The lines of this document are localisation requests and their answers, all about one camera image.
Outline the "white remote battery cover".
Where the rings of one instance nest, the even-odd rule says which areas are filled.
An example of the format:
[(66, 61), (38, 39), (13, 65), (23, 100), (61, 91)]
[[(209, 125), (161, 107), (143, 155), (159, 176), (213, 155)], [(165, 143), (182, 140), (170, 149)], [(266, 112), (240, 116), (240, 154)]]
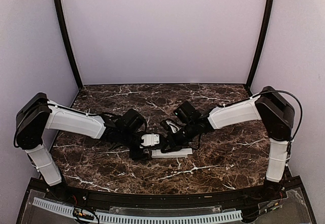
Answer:
[(162, 156), (177, 158), (177, 157), (188, 157), (188, 155), (191, 155), (191, 154), (192, 154), (192, 149), (191, 148), (182, 148), (179, 151), (162, 153)]

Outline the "white remote control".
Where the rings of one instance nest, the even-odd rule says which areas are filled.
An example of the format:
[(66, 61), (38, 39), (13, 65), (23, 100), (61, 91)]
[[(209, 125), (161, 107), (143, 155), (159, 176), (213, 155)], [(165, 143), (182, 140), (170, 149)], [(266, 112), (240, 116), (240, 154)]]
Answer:
[(178, 157), (178, 154), (176, 152), (162, 153), (161, 150), (152, 150), (151, 157), (152, 158), (176, 158)]

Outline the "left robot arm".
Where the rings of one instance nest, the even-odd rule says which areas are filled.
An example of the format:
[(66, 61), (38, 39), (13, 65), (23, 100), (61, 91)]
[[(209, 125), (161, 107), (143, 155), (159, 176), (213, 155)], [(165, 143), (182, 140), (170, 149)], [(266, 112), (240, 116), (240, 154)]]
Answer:
[(49, 152), (45, 135), (50, 131), (69, 132), (89, 138), (116, 143), (128, 148), (134, 161), (149, 158), (141, 147), (146, 125), (144, 117), (134, 109), (123, 115), (111, 112), (86, 113), (60, 105), (37, 93), (16, 115), (14, 147), (26, 152), (45, 182), (52, 186), (51, 192), (61, 202), (72, 197), (72, 191), (63, 184), (64, 177)]

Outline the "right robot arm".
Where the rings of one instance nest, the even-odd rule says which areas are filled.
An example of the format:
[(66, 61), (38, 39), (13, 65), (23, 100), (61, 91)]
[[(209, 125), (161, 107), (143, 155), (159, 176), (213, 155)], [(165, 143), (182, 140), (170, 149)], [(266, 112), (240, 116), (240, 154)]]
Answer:
[(299, 115), (303, 115), (302, 104), (292, 93), (275, 90), (266, 86), (261, 92), (231, 104), (217, 105), (204, 113), (186, 101), (174, 110), (180, 120), (177, 124), (165, 119), (160, 124), (168, 132), (166, 149), (176, 151), (194, 138), (200, 138), (226, 127), (258, 123), (264, 129), (270, 143), (268, 167), (265, 179), (268, 181), (259, 190), (259, 196), (271, 200), (279, 192), (279, 183), (283, 177), (286, 164), (291, 155), (291, 145), (300, 129), (295, 122), (295, 109), (284, 95), (292, 97), (299, 106)]

